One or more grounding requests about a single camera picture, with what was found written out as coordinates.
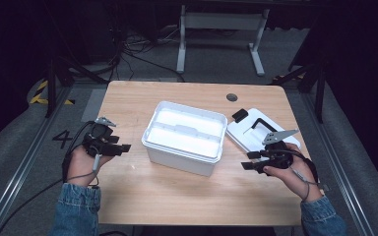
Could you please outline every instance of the denim sleeve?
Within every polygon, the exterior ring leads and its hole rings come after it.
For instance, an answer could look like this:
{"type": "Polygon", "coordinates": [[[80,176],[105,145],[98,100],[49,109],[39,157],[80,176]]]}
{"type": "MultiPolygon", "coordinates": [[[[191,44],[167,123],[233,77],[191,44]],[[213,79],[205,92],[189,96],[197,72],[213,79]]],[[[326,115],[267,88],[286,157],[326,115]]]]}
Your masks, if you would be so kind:
{"type": "Polygon", "coordinates": [[[314,202],[302,202],[300,208],[302,224],[309,235],[347,235],[345,222],[336,214],[326,196],[314,202]]]}
{"type": "Polygon", "coordinates": [[[63,184],[56,205],[54,224],[48,235],[98,235],[99,208],[100,188],[63,184]]]}

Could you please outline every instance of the person's right hand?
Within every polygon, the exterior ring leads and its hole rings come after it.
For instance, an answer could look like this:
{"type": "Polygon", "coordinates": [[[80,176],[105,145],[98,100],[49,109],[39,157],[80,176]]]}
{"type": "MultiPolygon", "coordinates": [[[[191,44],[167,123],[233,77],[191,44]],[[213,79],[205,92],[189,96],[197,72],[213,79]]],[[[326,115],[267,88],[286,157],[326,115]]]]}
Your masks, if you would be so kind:
{"type": "MultiPolygon", "coordinates": [[[[299,148],[294,144],[286,143],[286,146],[291,150],[300,152],[299,148]]],[[[315,183],[311,170],[300,157],[294,155],[293,164],[288,169],[265,166],[263,170],[265,173],[281,179],[291,191],[301,197],[305,202],[313,202],[323,197],[317,185],[305,183],[293,172],[293,170],[296,170],[305,177],[308,182],[315,183]]]]}

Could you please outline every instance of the white plastic container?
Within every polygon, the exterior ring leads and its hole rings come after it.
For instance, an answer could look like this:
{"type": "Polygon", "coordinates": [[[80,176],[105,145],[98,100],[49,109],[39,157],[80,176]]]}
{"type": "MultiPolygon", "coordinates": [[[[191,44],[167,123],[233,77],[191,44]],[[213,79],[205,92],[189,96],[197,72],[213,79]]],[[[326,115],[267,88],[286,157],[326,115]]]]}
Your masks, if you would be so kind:
{"type": "Polygon", "coordinates": [[[226,125],[217,112],[162,101],[142,142],[150,161],[210,176],[221,159],[226,125]]]}

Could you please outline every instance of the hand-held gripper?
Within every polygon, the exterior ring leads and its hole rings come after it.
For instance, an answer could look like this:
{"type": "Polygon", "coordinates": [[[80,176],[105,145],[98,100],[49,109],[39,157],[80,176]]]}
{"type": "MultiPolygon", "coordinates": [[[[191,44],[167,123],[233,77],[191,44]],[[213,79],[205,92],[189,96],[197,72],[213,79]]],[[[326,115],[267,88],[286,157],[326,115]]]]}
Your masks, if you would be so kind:
{"type": "Polygon", "coordinates": [[[97,171],[99,159],[101,156],[115,156],[121,155],[122,152],[128,152],[131,145],[118,145],[119,137],[111,136],[112,129],[109,126],[116,127],[114,123],[106,119],[105,117],[99,117],[94,121],[87,122],[81,130],[76,134],[69,149],[66,152],[65,158],[62,163],[63,170],[63,182],[67,182],[67,172],[69,170],[70,161],[72,159],[72,151],[76,148],[73,147],[74,142],[83,132],[83,130],[89,126],[89,130],[85,133],[81,145],[85,148],[88,155],[94,157],[94,166],[92,172],[97,171]]]}

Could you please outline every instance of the metal frame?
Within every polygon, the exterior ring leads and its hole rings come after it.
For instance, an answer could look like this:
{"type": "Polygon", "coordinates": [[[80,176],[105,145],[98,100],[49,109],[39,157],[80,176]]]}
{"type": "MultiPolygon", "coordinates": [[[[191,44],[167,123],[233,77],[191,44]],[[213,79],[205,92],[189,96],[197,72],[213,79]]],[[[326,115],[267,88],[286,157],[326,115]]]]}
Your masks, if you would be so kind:
{"type": "Polygon", "coordinates": [[[186,29],[220,29],[220,30],[255,30],[256,39],[249,43],[249,50],[258,76],[264,76],[258,47],[269,16],[269,9],[263,14],[220,14],[220,13],[186,13],[182,5],[180,13],[180,44],[177,56],[178,73],[184,73],[186,58],[186,29]]]}

